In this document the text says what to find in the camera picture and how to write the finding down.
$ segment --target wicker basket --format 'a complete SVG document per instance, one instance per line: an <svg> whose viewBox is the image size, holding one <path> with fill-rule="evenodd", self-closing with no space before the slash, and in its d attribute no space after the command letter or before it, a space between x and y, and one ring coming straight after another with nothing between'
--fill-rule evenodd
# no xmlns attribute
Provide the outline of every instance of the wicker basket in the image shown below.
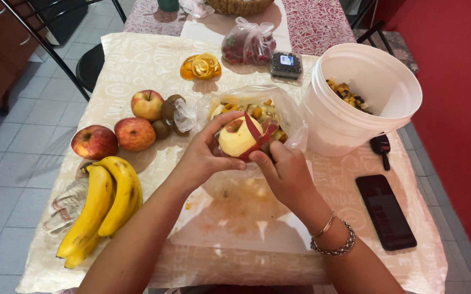
<svg viewBox="0 0 471 294"><path fill-rule="evenodd" d="M206 0L206 3L220 14L244 16L265 10L273 0Z"/></svg>

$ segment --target banana bunch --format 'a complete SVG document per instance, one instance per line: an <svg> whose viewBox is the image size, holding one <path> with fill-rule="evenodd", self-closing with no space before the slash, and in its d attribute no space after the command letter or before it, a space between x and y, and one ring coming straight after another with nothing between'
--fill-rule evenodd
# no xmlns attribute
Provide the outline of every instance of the banana bunch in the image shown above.
<svg viewBox="0 0 471 294"><path fill-rule="evenodd" d="M66 268L85 260L103 237L114 237L143 204L141 183L126 160L105 157L82 170L89 174L87 200L56 253Z"/></svg>

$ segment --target person's left hand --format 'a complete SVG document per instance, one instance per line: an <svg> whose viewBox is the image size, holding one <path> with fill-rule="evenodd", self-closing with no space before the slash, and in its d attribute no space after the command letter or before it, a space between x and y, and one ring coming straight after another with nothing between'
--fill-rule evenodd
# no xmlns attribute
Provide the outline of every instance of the person's left hand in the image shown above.
<svg viewBox="0 0 471 294"><path fill-rule="evenodd" d="M219 142L214 137L223 125L243 115L243 111L229 111L216 116L193 137L169 178L195 190L216 172L245 170L246 163L243 160L221 155Z"/></svg>

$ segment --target hand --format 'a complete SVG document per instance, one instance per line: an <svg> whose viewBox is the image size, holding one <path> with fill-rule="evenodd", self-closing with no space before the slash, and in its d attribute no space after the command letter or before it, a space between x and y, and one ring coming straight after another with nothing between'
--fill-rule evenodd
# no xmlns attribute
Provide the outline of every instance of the hand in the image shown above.
<svg viewBox="0 0 471 294"><path fill-rule="evenodd" d="M253 151L250 160L260 167L273 194L280 202L297 214L296 211L303 209L301 205L310 205L310 200L302 200L314 195L322 199L313 184L302 151L286 147L279 141L271 141L270 152L275 165L262 151Z"/></svg>
<svg viewBox="0 0 471 294"><path fill-rule="evenodd" d="M223 125L243 115L243 111L229 111L216 116L193 137L185 154L169 177L177 178L179 185L186 185L195 190L216 172L245 170L246 163L243 160L222 157L219 142L214 137Z"/></svg>

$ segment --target kiwi fruit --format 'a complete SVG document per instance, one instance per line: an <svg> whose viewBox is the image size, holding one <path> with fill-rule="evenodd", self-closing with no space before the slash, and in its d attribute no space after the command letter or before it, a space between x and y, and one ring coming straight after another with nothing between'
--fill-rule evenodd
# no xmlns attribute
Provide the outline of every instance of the kiwi fruit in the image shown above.
<svg viewBox="0 0 471 294"><path fill-rule="evenodd" d="M176 134L178 134L179 136L181 136L181 137L186 137L186 136L188 136L188 133L190 132L190 131L186 131L186 132L184 132L184 133L181 132L181 131L177 128L177 124L175 124L175 121L172 122L172 129L174 129L174 132L175 132Z"/></svg>
<svg viewBox="0 0 471 294"><path fill-rule="evenodd" d="M179 94L172 95L163 102L163 104L161 105L161 114L163 115L164 119L167 119L167 120L174 119L175 102L178 99L182 99L186 103L185 98L183 98Z"/></svg>
<svg viewBox="0 0 471 294"><path fill-rule="evenodd" d="M152 123L155 131L155 138L158 140L166 139L172 133L172 128L166 121L156 120Z"/></svg>

